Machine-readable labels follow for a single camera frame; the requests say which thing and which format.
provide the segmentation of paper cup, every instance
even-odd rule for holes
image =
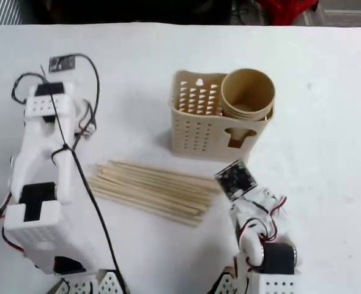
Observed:
[[[259,121],[271,111],[275,88],[272,80],[255,69],[238,69],[229,73],[221,84],[221,109],[230,118]],[[245,140],[248,129],[232,128],[231,139]]]

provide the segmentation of white 3d-printed part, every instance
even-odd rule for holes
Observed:
[[[65,279],[54,294],[125,294],[116,275],[109,271],[98,285],[95,276]]]
[[[233,294],[234,291],[234,279],[230,274],[224,274],[220,279],[215,294]]]
[[[70,96],[67,96],[65,94],[55,94],[53,95],[53,99],[57,109],[57,114],[59,116],[69,115],[69,113],[73,113],[74,105],[73,100]],[[49,95],[28,97],[26,111],[24,114],[24,117],[26,119],[48,115],[55,115],[54,105]]]
[[[116,275],[112,272],[106,273],[99,284],[98,294],[124,294],[119,285]]]
[[[299,294],[296,274],[249,273],[251,294]]]
[[[55,294],[91,294],[96,293],[96,288],[97,280],[95,276],[65,279]]]

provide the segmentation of perforated basket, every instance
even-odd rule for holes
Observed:
[[[220,92],[225,73],[178,71],[173,79],[171,128],[173,153],[217,161],[248,159],[272,119],[271,109],[260,121],[242,121],[221,115]],[[229,130],[250,130],[243,142],[233,142]]]

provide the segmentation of white tabletop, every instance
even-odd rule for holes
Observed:
[[[178,69],[268,74],[277,89],[273,121],[249,168],[259,183],[289,200],[286,212],[303,256],[303,293],[361,293],[361,28],[197,27],[164,24],[0,27],[0,204],[9,157],[20,147],[23,109],[10,99],[14,79],[40,72],[48,58],[83,52],[96,63],[102,91],[98,131],[78,151],[84,169],[108,159],[211,175],[223,163],[185,160],[168,149],[171,79]],[[88,64],[48,76],[95,82]],[[18,94],[26,95],[22,85]],[[81,198],[76,196],[76,207]],[[229,203],[217,197],[198,228],[99,200],[132,293],[206,293],[237,252]],[[84,229],[110,254],[92,206]],[[0,293],[44,293],[46,276],[1,239]]]

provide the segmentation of black cable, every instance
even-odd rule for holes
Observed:
[[[62,281],[62,282],[65,282],[66,286],[68,286],[68,290],[67,290],[67,292],[66,292],[65,294],[69,294],[69,292],[70,292],[70,285],[69,285],[69,282],[68,282],[68,281],[66,281],[63,277],[61,278],[61,281]]]
[[[115,270],[117,271],[117,277],[119,278],[119,283],[121,285],[121,288],[122,288],[122,291],[124,293],[127,293],[126,291],[126,284],[125,284],[125,281],[124,281],[124,278],[122,277],[122,274],[121,274],[121,271],[119,270],[119,266],[118,266],[118,263],[117,263],[117,260],[115,258],[115,254],[114,254],[114,250],[113,250],[113,245],[111,244],[111,240],[110,240],[110,236],[108,234],[108,230],[107,230],[107,227],[106,227],[106,224],[105,224],[105,221],[103,219],[103,216],[102,216],[102,213],[100,211],[100,208],[95,200],[95,197],[91,191],[91,188],[89,187],[89,184],[86,180],[86,177],[85,177],[85,174],[84,174],[84,171],[83,169],[81,168],[81,164],[77,158],[77,155],[76,155],[76,152],[75,152],[75,148],[81,138],[81,136],[83,135],[83,133],[85,132],[85,130],[88,128],[88,125],[91,123],[91,121],[94,120],[95,118],[95,115],[96,115],[96,111],[97,111],[97,107],[98,107],[98,104],[99,104],[99,94],[100,94],[100,82],[99,82],[99,74],[97,72],[97,69],[96,69],[96,66],[95,64],[93,63],[93,61],[86,55],[84,54],[80,54],[80,53],[77,53],[77,54],[73,54],[73,55],[66,55],[64,56],[63,58],[67,58],[67,57],[70,57],[70,56],[81,56],[81,57],[84,57],[86,58],[92,65],[94,71],[95,71],[95,76],[96,76],[96,79],[97,79],[97,96],[96,96],[96,101],[95,101],[95,107],[94,107],[94,112],[93,112],[93,116],[91,116],[90,120],[87,122],[87,124],[84,126],[83,130],[80,132],[80,135],[77,136],[76,140],[75,140],[75,143],[73,144],[73,147],[70,148],[69,145],[66,143],[65,141],[65,138],[63,136],[63,132],[62,132],[62,127],[61,127],[61,124],[59,123],[59,116],[58,116],[58,112],[57,112],[57,109],[55,107],[55,102],[54,102],[54,99],[53,99],[53,95],[51,93],[51,91],[49,91],[50,93],[50,98],[51,98],[51,101],[53,103],[53,107],[54,107],[54,114],[55,114],[55,117],[57,119],[57,122],[58,122],[58,127],[59,127],[59,130],[61,132],[61,136],[62,136],[62,141],[64,143],[64,145],[62,146],[61,149],[59,150],[56,150],[52,155],[51,155],[51,158],[53,159],[53,156],[58,153],[58,152],[61,152],[61,151],[66,151],[66,150],[69,150],[71,153],[72,153],[72,156],[73,156],[73,159],[76,163],[76,166],[77,166],[77,169],[78,169],[78,172],[80,174],[80,177],[81,177],[81,180],[83,181],[83,184],[87,190],[87,193],[88,193],[88,196],[89,198],[91,199],[91,202],[92,204],[94,205],[95,207],[95,210],[97,212],[97,215],[99,217],[99,220],[100,220],[100,223],[103,227],[103,231],[105,232],[105,236],[106,236],[106,240],[107,240],[107,243],[108,243],[108,247],[110,249],[110,252],[111,252],[111,258],[113,259],[113,263],[114,263],[114,266],[115,266]],[[13,86],[13,89],[12,89],[12,99],[14,101],[17,101],[19,104],[25,104],[26,103],[26,100],[19,100],[16,98],[15,96],[15,90],[19,84],[19,82],[21,81],[21,79],[23,77],[27,77],[27,76],[33,76],[33,77],[39,77],[42,82],[44,84],[48,84],[48,80],[41,74],[39,73],[32,73],[32,72],[28,72],[28,73],[24,73],[22,74],[15,82],[14,86]]]
[[[94,121],[95,121],[96,111],[97,111],[97,107],[99,105],[100,80],[99,80],[99,73],[97,72],[94,62],[92,61],[92,59],[90,57],[88,57],[85,54],[82,54],[82,53],[67,54],[67,55],[64,55],[61,58],[59,58],[58,63],[60,63],[63,59],[69,58],[69,57],[82,57],[82,58],[85,58],[86,60],[88,60],[88,62],[91,64],[91,66],[95,72],[95,77],[96,77],[96,98],[95,98],[95,106],[94,106],[93,115],[91,115],[91,118],[89,119],[89,121],[82,128],[81,132],[78,133],[76,136],[76,140],[72,147],[73,150],[76,150],[77,144],[80,141],[81,137],[83,136],[84,132],[87,130],[89,124],[94,123]]]
[[[5,229],[4,227],[2,227],[1,229],[1,236],[3,238],[3,240],[12,248],[16,249],[17,251],[20,251],[21,253],[24,254],[24,249],[21,248],[20,246],[16,245],[15,243],[11,242],[8,240],[8,238],[5,236]]]

